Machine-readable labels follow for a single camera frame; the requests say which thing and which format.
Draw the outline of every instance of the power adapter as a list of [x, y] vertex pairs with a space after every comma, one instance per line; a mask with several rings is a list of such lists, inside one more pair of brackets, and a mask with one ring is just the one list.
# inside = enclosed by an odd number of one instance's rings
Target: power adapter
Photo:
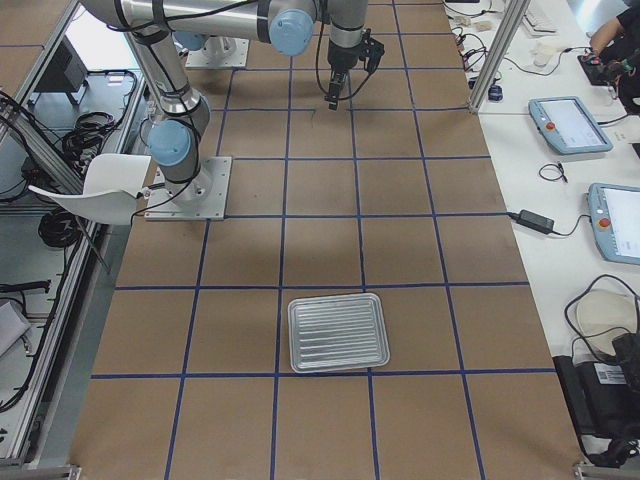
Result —
[[536, 232], [549, 235], [553, 233], [553, 220], [529, 210], [520, 210], [520, 213], [508, 212], [509, 218], [514, 220], [518, 225], [530, 228]]

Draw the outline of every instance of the keyboard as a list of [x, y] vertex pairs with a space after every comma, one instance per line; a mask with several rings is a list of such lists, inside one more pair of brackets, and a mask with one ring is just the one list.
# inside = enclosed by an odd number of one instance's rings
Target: keyboard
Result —
[[531, 0], [529, 3], [529, 7], [522, 18], [522, 25], [533, 37], [558, 33], [558, 27], [549, 19], [536, 0]]

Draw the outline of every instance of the metal base plate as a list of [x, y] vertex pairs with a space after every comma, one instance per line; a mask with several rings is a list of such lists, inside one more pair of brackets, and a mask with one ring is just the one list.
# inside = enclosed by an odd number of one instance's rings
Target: metal base plate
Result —
[[229, 68], [244, 68], [247, 66], [249, 54], [249, 40], [239, 38], [236, 41], [236, 51], [222, 58], [209, 58], [201, 51], [190, 52], [186, 67], [193, 70], [226, 70]]
[[[176, 205], [174, 202], [167, 202], [145, 212], [145, 218], [150, 221], [223, 220], [227, 207], [231, 164], [231, 157], [205, 158], [202, 160], [202, 168], [207, 170], [211, 178], [213, 178], [213, 185], [209, 195], [198, 202], [188, 205]], [[164, 175], [159, 170], [155, 181], [164, 182]], [[149, 197], [148, 205], [158, 205], [168, 198], [169, 195], [166, 190], [154, 190], [151, 193], [151, 197]]]

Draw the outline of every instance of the label sticker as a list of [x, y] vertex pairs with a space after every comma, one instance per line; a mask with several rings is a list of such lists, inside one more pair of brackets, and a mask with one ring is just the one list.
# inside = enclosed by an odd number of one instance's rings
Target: label sticker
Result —
[[598, 380], [602, 385], [626, 385], [627, 381], [620, 367], [604, 363], [596, 363], [595, 367]]

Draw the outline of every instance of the black cable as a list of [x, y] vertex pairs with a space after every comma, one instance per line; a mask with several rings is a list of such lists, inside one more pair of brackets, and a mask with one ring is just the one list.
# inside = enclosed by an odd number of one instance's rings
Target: black cable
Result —
[[635, 290], [633, 290], [633, 288], [631, 288], [629, 286], [629, 284], [627, 282], [625, 282], [624, 280], [622, 280], [621, 278], [616, 277], [615, 275], [611, 275], [608, 273], [599, 275], [598, 277], [595, 278], [595, 280], [593, 280], [589, 286], [582, 292], [580, 293], [577, 297], [575, 297], [573, 300], [571, 300], [567, 306], [564, 308], [564, 319], [567, 322], [567, 324], [569, 325], [569, 327], [571, 328], [571, 330], [573, 330], [573, 332], [578, 335], [578, 337], [580, 339], [583, 339], [585, 346], [587, 347], [587, 349], [589, 350], [589, 353], [591, 353], [591, 355], [593, 355], [593, 357], [599, 361], [600, 363], [604, 363], [606, 365], [616, 365], [614, 359], [610, 356], [607, 355], [607, 357], [600, 357], [594, 350], [594, 348], [589, 344], [589, 342], [587, 341], [587, 337], [585, 337], [585, 335], [582, 334], [582, 332], [573, 324], [573, 322], [569, 319], [569, 310], [571, 309], [571, 307], [576, 304], [577, 302], [579, 302], [580, 300], [582, 300], [582, 298], [587, 295], [594, 287], [594, 285], [602, 280], [603, 278], [610, 278], [612, 280], [615, 280], [617, 282], [619, 282], [620, 284], [622, 284], [632, 295], [633, 295], [633, 300], [634, 300], [634, 305], [635, 305], [635, 310], [636, 310], [636, 333], [638, 332], [638, 329], [640, 328], [640, 303], [639, 303], [639, 298], [638, 298], [638, 294], [635, 292]]
[[492, 8], [493, 8], [493, 0], [489, 1], [489, 8], [487, 8], [486, 10], [480, 10], [480, 12], [478, 12], [478, 13], [460, 12], [458, 10], [455, 10], [455, 9], [451, 8], [449, 5], [447, 5], [447, 2], [444, 2], [444, 1], [442, 2], [442, 4], [444, 5], [445, 8], [448, 8], [452, 12], [457, 13], [458, 15], [462, 15], [464, 17], [469, 17], [469, 18], [478, 18], [478, 17], [481, 17], [482, 15], [485, 15], [487, 13], [502, 13], [502, 12], [499, 12], [497, 10], [492, 10]]
[[138, 139], [139, 139], [139, 140], [142, 142], [142, 144], [143, 144], [145, 147], [147, 147], [147, 148], [149, 148], [149, 144], [148, 144], [147, 142], [145, 142], [144, 138], [142, 138], [142, 126], [143, 126], [146, 122], [148, 122], [148, 121], [149, 121], [149, 119], [148, 119], [148, 118], [145, 118], [144, 120], [142, 120], [142, 122], [140, 122], [140, 126], [138, 127]]
[[51, 324], [53, 323], [53, 320], [56, 318], [56, 314], [58, 313], [58, 306], [60, 305], [60, 301], [62, 298], [62, 295], [61, 295], [62, 288], [64, 287], [66, 280], [69, 276], [69, 272], [71, 270], [70, 266], [76, 254], [78, 253], [78, 250], [80, 249], [80, 245], [81, 245], [81, 242], [76, 243], [68, 259], [66, 258], [66, 249], [65, 249], [65, 262], [64, 262], [62, 274], [60, 276], [60, 283], [58, 284], [58, 288], [56, 289], [56, 295], [53, 300], [53, 305], [51, 306], [51, 310], [49, 311], [49, 315], [47, 315], [47, 320], [42, 326], [42, 336], [40, 337], [38, 348], [36, 349], [33, 356], [30, 357], [31, 366], [29, 367], [29, 372], [27, 373], [24, 383], [20, 387], [15, 389], [16, 393], [14, 393], [13, 396], [11, 396], [11, 398], [5, 401], [0, 401], [0, 413], [5, 413], [11, 410], [13, 407], [15, 407], [20, 402], [20, 400], [22, 399], [24, 394], [27, 392], [27, 390], [29, 389], [29, 385], [31, 383], [31, 380], [33, 379], [33, 375], [35, 374], [38, 360], [40, 358], [40, 355], [42, 354], [42, 349], [44, 348], [44, 344], [45, 344], [44, 340], [47, 337], [47, 333], [51, 328]]
[[122, 96], [123, 112], [118, 120], [108, 112], [89, 112], [76, 119], [74, 129], [62, 137], [62, 150], [67, 163], [83, 177], [87, 165], [104, 150], [107, 140], [115, 132], [126, 116], [128, 104], [125, 101], [138, 88], [138, 76], [127, 69], [90, 70], [88, 75], [119, 74], [131, 78], [131, 88]]
[[[321, 2], [322, 5], [322, 18], [324, 18], [325, 15], [325, 3], [324, 1]], [[320, 91], [322, 93], [324, 93], [325, 95], [329, 95], [329, 92], [327, 90], [325, 90], [325, 88], [322, 86], [322, 82], [320, 81], [320, 46], [322, 45], [322, 37], [324, 35], [324, 22], [321, 22], [320, 24], [320, 35], [318, 37], [318, 46], [316, 48], [316, 62], [315, 62], [315, 71], [316, 71], [316, 83], [318, 85], [318, 88], [320, 89]], [[358, 85], [358, 88], [356, 88], [350, 95], [347, 95], [346, 97], [340, 97], [337, 99], [337, 101], [339, 102], [344, 102], [347, 100], [351, 100], [352, 98], [354, 98], [356, 95], [358, 95], [358, 93], [360, 93], [360, 91], [362, 90], [362, 88], [366, 85], [366, 83], [369, 81], [369, 79], [371, 78], [371, 76], [373, 75], [373, 73], [367, 73], [367, 76], [364, 78], [364, 80], [362, 81], [362, 83], [360, 83], [360, 85]]]
[[606, 122], [598, 122], [598, 125], [601, 125], [601, 126], [610, 125], [612, 123], [619, 122], [620, 120], [624, 120], [627, 117], [635, 116], [635, 115], [636, 115], [635, 113], [633, 113], [633, 114], [632, 113], [627, 113], [626, 115], [623, 115], [623, 116], [618, 117], [618, 118], [614, 118], [613, 120], [607, 120]]
[[62, 207], [45, 214], [38, 225], [38, 235], [45, 245], [52, 248], [66, 248], [82, 236], [76, 217]]
[[[462, 45], [467, 37], [472, 37], [478, 40], [480, 42], [480, 48], [472, 48], [470, 50], [465, 51], [464, 53], [458, 52], [460, 53], [460, 58], [462, 59], [462, 66], [465, 72], [471, 71], [471, 69], [483, 58], [486, 58], [487, 54], [489, 53], [489, 49], [487, 48], [485, 43], [482, 41], [482, 39], [478, 35], [474, 33], [464, 33], [464, 30], [462, 30], [462, 33], [458, 36], [458, 40], [456, 41], [456, 43], [458, 43], [458, 45]], [[480, 54], [480, 56], [473, 63], [469, 64], [469, 60], [474, 55], [477, 55], [477, 54]]]
[[34, 128], [34, 130], [36, 131], [36, 133], [38, 135], [40, 135], [40, 137], [42, 137], [42, 139], [56, 152], [58, 153], [60, 156], [62, 156], [62, 152], [58, 149], [58, 147], [55, 145], [55, 143], [53, 143], [49, 137], [47, 137], [47, 135], [44, 133], [44, 130], [49, 131], [50, 133], [52, 133], [57, 139], [58, 141], [61, 140], [61, 138], [53, 131], [53, 129], [47, 127], [44, 123], [42, 123], [40, 120], [38, 120], [35, 115], [33, 113], [31, 113], [29, 110], [27, 110], [26, 108], [24, 108], [20, 103], [18, 103], [11, 95], [9, 95], [6, 92], [3, 92], [2, 90], [0, 90], [0, 96], [2, 96], [13, 108], [14, 110], [19, 111], [20, 113], [22, 113], [22, 115], [27, 119], [27, 121], [31, 124], [31, 126]]
[[[549, 169], [556, 169], [557, 174], [554, 176], [544, 175], [544, 171]], [[567, 176], [564, 174], [564, 167], [560, 162], [547, 163], [543, 165], [542, 167], [540, 167], [540, 170], [538, 170], [538, 176], [543, 180], [546, 180], [547, 182], [557, 182], [558, 180], [562, 180], [564, 183], [569, 183], [569, 179], [567, 179]]]
[[129, 225], [133, 226], [133, 219], [135, 217], [139, 217], [141, 213], [147, 212], [149, 210], [153, 210], [154, 208], [158, 208], [161, 207], [162, 205], [166, 205], [167, 203], [171, 202], [172, 200], [175, 200], [176, 197], [178, 197], [182, 192], [184, 192], [187, 188], [189, 188], [189, 185], [191, 185], [191, 182], [193, 181], [193, 179], [189, 180], [187, 183], [184, 184], [184, 187], [182, 187], [180, 189], [180, 191], [178, 191], [178, 193], [176, 193], [174, 196], [170, 196], [169, 198], [167, 198], [165, 201], [160, 202], [156, 205], [151, 205], [149, 207], [145, 207], [145, 208], [141, 208], [140, 210], [137, 210], [135, 212], [133, 212], [131, 214], [131, 218], [129, 219]]
[[558, 235], [560, 237], [570, 237], [578, 229], [578, 225], [580, 224], [580, 220], [582, 220], [583, 218], [591, 219], [591, 215], [584, 215], [584, 214], [580, 215], [578, 217], [578, 219], [576, 220], [576, 224], [573, 226], [573, 228], [571, 229], [571, 231], [569, 233], [560, 233], [560, 232], [556, 232], [555, 230], [553, 230], [551, 233], [554, 234], [554, 235]]
[[0, 203], [13, 203], [16, 200], [20, 200], [22, 197], [26, 196], [29, 193], [29, 184], [25, 183], [24, 186], [22, 187], [22, 190], [20, 190], [19, 193], [11, 196], [11, 197], [7, 197], [7, 198], [0, 198]]
[[23, 182], [25, 182], [26, 180], [23, 178], [22, 180], [20, 180], [18, 183], [16, 183], [13, 187], [5, 190], [4, 192], [0, 192], [0, 195], [6, 195], [7, 193], [9, 193], [12, 190], [15, 190], [16, 188], [18, 188], [20, 185], [22, 185]]
[[626, 333], [632, 333], [628, 328], [626, 327], [611, 327], [607, 330], [605, 330], [604, 332], [600, 332], [600, 333], [594, 333], [592, 335], [582, 335], [581, 337], [576, 337], [573, 339], [573, 341], [571, 342], [571, 360], [573, 360], [573, 357], [575, 356], [575, 345], [577, 342], [587, 342], [588, 338], [595, 338], [595, 337], [599, 337], [601, 335], [606, 335], [607, 333], [611, 333], [614, 330], [624, 330]]
[[29, 158], [36, 163], [35, 161], [35, 154], [33, 153], [33, 150], [31, 150], [31, 147], [29, 146], [29, 144], [27, 143], [27, 139], [25, 138], [25, 136], [22, 134], [22, 132], [15, 126], [13, 125], [9, 120], [7, 120], [6, 118], [4, 118], [2, 115], [0, 115], [0, 122], [2, 122], [5, 126], [7, 126], [9, 129], [13, 130], [16, 135], [18, 135], [18, 138], [20, 139], [20, 142], [22, 143], [23, 148], [25, 149], [25, 151], [27, 152], [27, 155], [29, 156]]
[[[238, 7], [243, 7], [245, 5], [250, 5], [252, 3], [258, 3], [259, 0], [244, 0], [242, 2], [238, 2], [238, 3], [233, 3], [230, 5], [226, 5], [224, 7], [221, 8], [216, 8], [215, 10], [208, 10], [206, 12], [201, 12], [201, 13], [191, 13], [191, 14], [186, 14], [186, 15], [174, 15], [174, 16], [169, 16], [169, 17], [164, 17], [164, 21], [166, 23], [166, 25], [169, 27], [169, 29], [171, 29], [169, 22], [173, 22], [176, 20], [188, 20], [188, 19], [192, 19], [192, 18], [202, 18], [202, 17], [210, 17], [213, 15], [217, 15], [219, 13], [223, 13], [223, 12], [227, 12], [229, 10], [233, 10], [235, 8]], [[134, 33], [134, 32], [139, 32], [140, 30], [144, 30], [147, 27], [152, 27], [152, 26], [157, 26], [155, 20], [151, 20], [149, 22], [143, 23], [141, 25], [137, 25], [135, 27], [127, 27], [127, 28], [118, 28], [118, 27], [114, 27], [113, 25], [107, 25], [107, 28], [109, 30], [113, 30], [114, 32], [122, 32], [122, 33]]]
[[520, 70], [521, 72], [524, 72], [524, 73], [530, 73], [530, 74], [532, 74], [532, 75], [538, 75], [538, 76], [540, 76], [540, 77], [548, 77], [549, 75], [553, 74], [553, 73], [558, 69], [558, 67], [560, 66], [560, 63], [561, 63], [561, 61], [562, 61], [562, 56], [563, 56], [565, 53], [569, 53], [569, 52], [571, 52], [571, 51], [573, 51], [573, 50], [581, 50], [581, 49], [584, 49], [584, 48], [588, 48], [588, 47], [569, 47], [569, 48], [565, 48], [564, 50], [562, 50], [562, 51], [560, 52], [560, 55], [558, 55], [558, 61], [556, 62], [555, 67], [553, 67], [550, 71], [548, 71], [548, 72], [546, 72], [546, 73], [534, 72], [533, 70], [527, 70], [527, 69], [525, 69], [525, 68], [522, 68], [520, 65], [518, 65], [516, 62], [514, 62], [513, 60], [511, 60], [511, 59], [510, 59], [510, 58], [508, 58], [508, 57], [504, 57], [504, 60], [506, 60], [506, 61], [507, 61], [507, 62], [509, 62], [509, 63], [512, 63], [512, 64], [513, 64], [513, 65], [514, 65], [518, 70]]

